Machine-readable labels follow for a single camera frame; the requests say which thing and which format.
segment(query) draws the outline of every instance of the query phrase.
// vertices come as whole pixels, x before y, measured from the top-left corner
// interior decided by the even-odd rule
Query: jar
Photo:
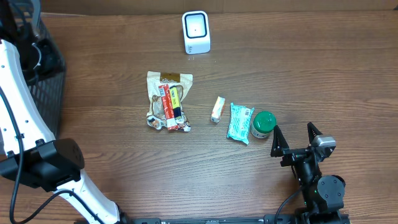
[[[261,111],[256,115],[250,127],[250,132],[256,138],[267,138],[274,127],[277,120],[275,116],[268,111]]]

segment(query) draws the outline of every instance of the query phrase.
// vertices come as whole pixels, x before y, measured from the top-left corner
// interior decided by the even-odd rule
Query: wooden tabletop
[[[291,148],[311,121],[337,141],[320,163],[346,183],[352,223],[398,218],[398,13],[210,14],[211,52],[184,52],[181,15],[44,19],[67,65],[62,138],[80,145],[98,188],[132,217],[250,217],[275,213],[298,189],[270,157],[272,137],[249,145],[210,122],[217,96],[271,111]],[[183,108],[190,133],[146,124],[147,71],[193,74]],[[13,182],[0,179],[0,222]],[[51,193],[21,186],[18,220]],[[302,207],[297,197],[282,213]],[[57,198],[32,223],[81,218]]]

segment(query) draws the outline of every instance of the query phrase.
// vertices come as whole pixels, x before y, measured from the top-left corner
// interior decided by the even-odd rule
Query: light blue wrapper
[[[229,123],[227,138],[233,138],[249,144],[250,119],[254,108],[238,106],[231,103],[231,122]]]

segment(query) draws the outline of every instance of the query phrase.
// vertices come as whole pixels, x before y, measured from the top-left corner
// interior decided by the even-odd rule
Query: green lid
[[[275,125],[276,118],[268,111],[261,111],[257,114],[253,121],[254,128],[264,134],[270,133],[272,130],[274,130]]]

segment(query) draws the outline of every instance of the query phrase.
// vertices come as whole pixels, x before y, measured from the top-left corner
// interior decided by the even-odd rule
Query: gray plastic crate
[[[40,81],[35,85],[28,86],[37,110],[42,116],[44,122],[54,133],[55,138],[59,136],[61,110],[63,101],[63,88],[65,85],[66,65],[65,60],[53,38],[48,32],[44,23],[40,19],[40,1],[39,0],[13,0],[18,8],[24,13],[27,22],[32,24],[40,39],[49,39],[61,58],[63,71],[55,74],[54,77]],[[11,8],[17,25],[22,25],[21,15]]]

